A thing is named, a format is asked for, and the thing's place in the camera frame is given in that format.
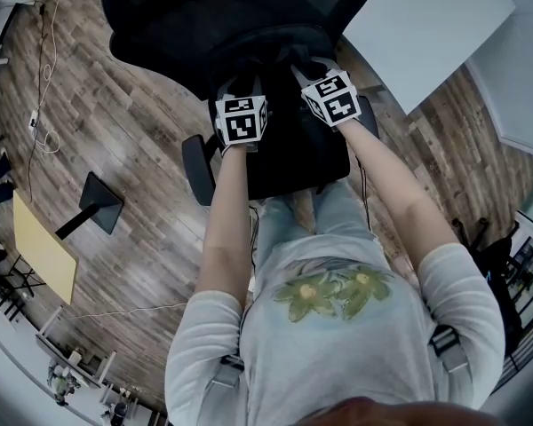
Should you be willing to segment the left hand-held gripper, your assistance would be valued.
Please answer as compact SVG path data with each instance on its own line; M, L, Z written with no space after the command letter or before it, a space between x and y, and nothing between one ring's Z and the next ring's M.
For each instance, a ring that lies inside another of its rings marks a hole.
M224 83L215 101L215 131L224 154L232 146L257 152L267 126L267 97L260 77L238 75Z

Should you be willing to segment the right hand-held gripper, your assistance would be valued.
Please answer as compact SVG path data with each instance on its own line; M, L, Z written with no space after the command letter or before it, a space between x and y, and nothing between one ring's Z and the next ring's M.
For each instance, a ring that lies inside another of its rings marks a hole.
M325 67L320 79L306 77L304 68L290 67L301 87L301 98L314 116L330 127L350 119L357 119L362 110L357 89L347 71L336 62L311 62L312 66Z

